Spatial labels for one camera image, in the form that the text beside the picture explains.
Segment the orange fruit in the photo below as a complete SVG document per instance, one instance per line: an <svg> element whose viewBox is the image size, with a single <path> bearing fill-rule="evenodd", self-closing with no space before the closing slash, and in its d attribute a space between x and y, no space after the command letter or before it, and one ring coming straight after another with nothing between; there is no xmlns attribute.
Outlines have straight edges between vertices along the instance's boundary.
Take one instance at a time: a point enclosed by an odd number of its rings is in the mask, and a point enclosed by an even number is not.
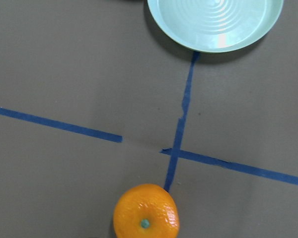
<svg viewBox="0 0 298 238"><path fill-rule="evenodd" d="M176 238L180 230L177 206L156 184L141 184L126 191L113 213L118 238Z"/></svg>

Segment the light green plate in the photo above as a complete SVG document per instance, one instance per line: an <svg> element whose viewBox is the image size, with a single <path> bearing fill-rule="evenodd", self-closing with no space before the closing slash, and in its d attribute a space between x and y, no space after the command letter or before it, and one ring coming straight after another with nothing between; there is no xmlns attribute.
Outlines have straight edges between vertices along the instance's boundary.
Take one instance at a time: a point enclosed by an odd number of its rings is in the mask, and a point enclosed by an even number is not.
<svg viewBox="0 0 298 238"><path fill-rule="evenodd" d="M248 47L277 22L282 0L149 0L158 27L176 43L204 53Z"/></svg>

